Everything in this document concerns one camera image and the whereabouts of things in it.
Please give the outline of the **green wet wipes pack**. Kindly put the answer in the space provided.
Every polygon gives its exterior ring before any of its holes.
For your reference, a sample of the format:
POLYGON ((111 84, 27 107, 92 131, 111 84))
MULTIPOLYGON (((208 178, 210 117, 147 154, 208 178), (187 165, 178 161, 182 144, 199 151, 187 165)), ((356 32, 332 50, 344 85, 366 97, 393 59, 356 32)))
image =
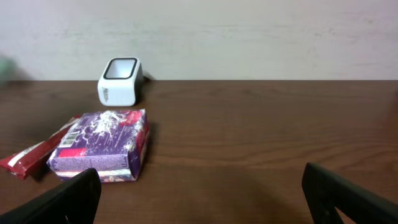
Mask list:
POLYGON ((0 83, 5 85, 7 82, 18 79, 18 66, 15 61, 7 57, 0 59, 0 83))

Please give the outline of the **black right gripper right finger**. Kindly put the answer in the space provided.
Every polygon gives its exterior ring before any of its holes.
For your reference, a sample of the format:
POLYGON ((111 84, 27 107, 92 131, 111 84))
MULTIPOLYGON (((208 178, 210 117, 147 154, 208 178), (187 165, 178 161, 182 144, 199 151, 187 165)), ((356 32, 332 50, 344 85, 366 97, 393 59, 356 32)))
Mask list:
POLYGON ((302 189, 316 224, 343 223, 339 211, 355 223, 397 223, 397 204, 318 164, 306 164, 302 189))

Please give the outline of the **purple snack bag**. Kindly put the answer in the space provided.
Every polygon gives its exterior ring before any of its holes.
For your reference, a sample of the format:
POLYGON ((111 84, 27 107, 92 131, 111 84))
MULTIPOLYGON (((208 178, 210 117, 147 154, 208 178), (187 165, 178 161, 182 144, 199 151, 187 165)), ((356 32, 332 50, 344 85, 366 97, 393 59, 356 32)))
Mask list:
POLYGON ((102 182, 137 180, 149 138, 144 109, 85 113, 47 160, 62 180, 94 168, 102 182))

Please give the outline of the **red-brown snack bar wrapper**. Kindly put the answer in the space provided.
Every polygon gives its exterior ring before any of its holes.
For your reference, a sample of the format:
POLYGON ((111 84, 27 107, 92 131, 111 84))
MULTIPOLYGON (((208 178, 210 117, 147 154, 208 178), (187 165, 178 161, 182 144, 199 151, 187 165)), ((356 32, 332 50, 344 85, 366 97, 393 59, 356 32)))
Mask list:
POLYGON ((1 168, 19 179, 26 179, 36 173, 44 166, 53 150, 60 144, 62 138, 68 130, 77 122, 81 116, 72 117, 56 133, 52 134, 47 140, 41 141, 21 152, 1 159, 1 168))

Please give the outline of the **white barcode scanner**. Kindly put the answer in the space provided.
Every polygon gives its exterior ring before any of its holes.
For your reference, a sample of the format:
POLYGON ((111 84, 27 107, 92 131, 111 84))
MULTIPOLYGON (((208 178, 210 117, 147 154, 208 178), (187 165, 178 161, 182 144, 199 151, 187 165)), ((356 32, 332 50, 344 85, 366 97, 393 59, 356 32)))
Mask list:
POLYGON ((133 106, 140 100, 143 84, 143 69, 138 58, 112 58, 97 84, 99 100, 105 106, 133 106))

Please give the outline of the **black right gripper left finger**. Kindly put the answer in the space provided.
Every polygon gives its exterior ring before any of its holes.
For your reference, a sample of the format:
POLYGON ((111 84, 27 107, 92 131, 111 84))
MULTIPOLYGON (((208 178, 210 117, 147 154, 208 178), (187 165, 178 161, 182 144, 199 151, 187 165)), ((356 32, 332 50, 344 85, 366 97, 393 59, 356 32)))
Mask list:
POLYGON ((94 168, 1 215, 1 223, 93 223, 101 196, 94 168))

